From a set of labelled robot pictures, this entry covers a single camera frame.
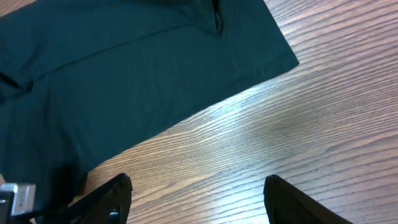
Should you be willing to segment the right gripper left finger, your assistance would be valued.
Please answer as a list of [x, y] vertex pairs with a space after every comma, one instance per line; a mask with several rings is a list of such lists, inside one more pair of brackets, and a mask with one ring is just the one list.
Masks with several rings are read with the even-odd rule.
[[131, 206], [132, 184], [120, 173], [56, 217], [50, 224], [126, 224]]

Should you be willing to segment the black t-shirt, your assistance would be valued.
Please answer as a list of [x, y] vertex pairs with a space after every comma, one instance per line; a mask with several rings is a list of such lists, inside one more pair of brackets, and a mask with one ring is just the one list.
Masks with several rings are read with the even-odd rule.
[[55, 210], [102, 162], [298, 60], [263, 1], [36, 1], [1, 18], [1, 174]]

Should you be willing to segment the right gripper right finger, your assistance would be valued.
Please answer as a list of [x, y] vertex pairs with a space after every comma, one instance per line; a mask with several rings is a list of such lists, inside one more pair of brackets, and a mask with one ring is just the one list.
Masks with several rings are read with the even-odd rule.
[[270, 224], [352, 224], [278, 175], [266, 177], [263, 194]]

